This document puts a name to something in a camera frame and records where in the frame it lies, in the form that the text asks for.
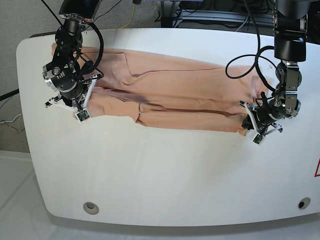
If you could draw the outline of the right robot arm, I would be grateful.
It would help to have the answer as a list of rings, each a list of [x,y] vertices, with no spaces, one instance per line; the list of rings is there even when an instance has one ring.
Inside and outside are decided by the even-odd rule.
[[[74,112],[79,121],[90,118],[87,105],[96,81],[104,77],[98,66],[102,60],[104,40],[94,24],[101,2],[99,0],[65,0],[56,19],[62,18],[55,33],[55,50],[52,61],[43,67],[45,83],[59,94],[45,103],[57,105]],[[99,38],[99,52],[95,61],[82,56],[83,36],[86,26],[92,27]]]

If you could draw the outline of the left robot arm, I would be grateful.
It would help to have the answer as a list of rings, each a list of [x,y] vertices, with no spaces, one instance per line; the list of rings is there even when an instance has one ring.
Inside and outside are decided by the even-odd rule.
[[[301,103],[298,100],[298,87],[302,82],[302,74],[298,64],[306,60],[306,40],[308,30],[308,12],[311,6],[309,0],[277,0],[273,9],[274,45],[259,49],[261,54],[273,50],[274,57],[280,60],[275,68],[279,81],[276,87],[271,87],[262,75],[259,65],[255,64],[256,72],[263,84],[272,92],[266,97],[261,92],[255,106],[240,101],[245,108],[247,117],[242,128],[255,130],[253,142],[259,144],[266,135],[279,131],[282,126],[278,120],[294,118],[298,115]]]

